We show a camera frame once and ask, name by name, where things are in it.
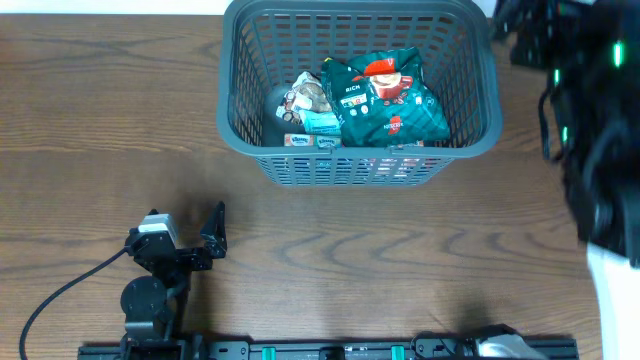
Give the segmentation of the blue Kleenex tissue multipack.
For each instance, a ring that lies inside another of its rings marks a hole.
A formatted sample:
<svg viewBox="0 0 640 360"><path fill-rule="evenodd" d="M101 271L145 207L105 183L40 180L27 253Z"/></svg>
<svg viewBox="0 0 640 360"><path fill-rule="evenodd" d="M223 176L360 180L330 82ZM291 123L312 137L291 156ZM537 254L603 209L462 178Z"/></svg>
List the blue Kleenex tissue multipack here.
<svg viewBox="0 0 640 360"><path fill-rule="evenodd" d="M374 148L405 148L425 147L426 140L412 139L402 135L389 135L387 133L373 133L367 136L338 136L317 135L301 133L285 133L273 141L274 145L285 147L318 147L344 148L344 147L374 147Z"/></svg>

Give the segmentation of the light teal small packet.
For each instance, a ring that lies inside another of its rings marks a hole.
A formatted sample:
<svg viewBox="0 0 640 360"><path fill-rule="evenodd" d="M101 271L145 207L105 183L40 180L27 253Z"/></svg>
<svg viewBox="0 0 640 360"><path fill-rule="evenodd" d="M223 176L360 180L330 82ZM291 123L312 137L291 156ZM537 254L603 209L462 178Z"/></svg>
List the light teal small packet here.
<svg viewBox="0 0 640 360"><path fill-rule="evenodd" d="M333 112L316 113L309 110L299 112L304 130L311 135L340 136L341 125Z"/></svg>

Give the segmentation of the beige snack pouch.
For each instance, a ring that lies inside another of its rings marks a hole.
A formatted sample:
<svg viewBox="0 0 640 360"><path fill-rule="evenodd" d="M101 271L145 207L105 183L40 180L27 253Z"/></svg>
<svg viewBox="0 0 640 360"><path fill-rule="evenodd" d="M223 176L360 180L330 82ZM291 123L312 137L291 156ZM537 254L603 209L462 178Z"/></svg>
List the beige snack pouch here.
<svg viewBox="0 0 640 360"><path fill-rule="evenodd" d="M302 72L283 96L276 108L276 116L282 120L302 125L302 111L327 113L331 106L322 88L321 81L310 72Z"/></svg>

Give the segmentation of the green Nescafe coffee bag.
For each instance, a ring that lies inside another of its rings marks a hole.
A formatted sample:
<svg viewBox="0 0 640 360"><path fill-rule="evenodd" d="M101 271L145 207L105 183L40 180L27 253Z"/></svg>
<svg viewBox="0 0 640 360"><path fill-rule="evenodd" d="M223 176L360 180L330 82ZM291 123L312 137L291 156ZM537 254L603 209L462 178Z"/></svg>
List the green Nescafe coffee bag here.
<svg viewBox="0 0 640 360"><path fill-rule="evenodd" d="M386 148L450 138L443 107L425 83L415 47L345 63L327 58L321 83L346 147Z"/></svg>

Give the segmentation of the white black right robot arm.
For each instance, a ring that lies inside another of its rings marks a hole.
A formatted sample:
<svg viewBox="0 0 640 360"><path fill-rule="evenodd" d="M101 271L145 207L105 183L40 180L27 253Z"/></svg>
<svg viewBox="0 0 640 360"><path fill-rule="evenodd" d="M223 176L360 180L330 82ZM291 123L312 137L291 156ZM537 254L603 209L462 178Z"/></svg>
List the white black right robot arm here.
<svg viewBox="0 0 640 360"><path fill-rule="evenodd" d="M539 117L542 153L563 169L566 203L586 245L602 356L639 356L639 4L499 0L489 36L516 41L512 64L543 71L560 149Z"/></svg>

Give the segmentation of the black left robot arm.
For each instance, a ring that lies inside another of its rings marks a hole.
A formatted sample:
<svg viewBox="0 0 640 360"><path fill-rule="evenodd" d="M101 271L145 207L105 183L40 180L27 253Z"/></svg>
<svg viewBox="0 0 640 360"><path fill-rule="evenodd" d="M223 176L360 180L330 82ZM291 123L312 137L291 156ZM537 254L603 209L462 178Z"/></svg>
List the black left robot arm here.
<svg viewBox="0 0 640 360"><path fill-rule="evenodd" d="M206 359L208 346L201 335L182 332L191 275L208 271L226 256L225 204L219 202L200 230L200 247L177 246L177 226L169 214L152 210L132 228L124 250L149 272L123 290L125 314L124 359Z"/></svg>

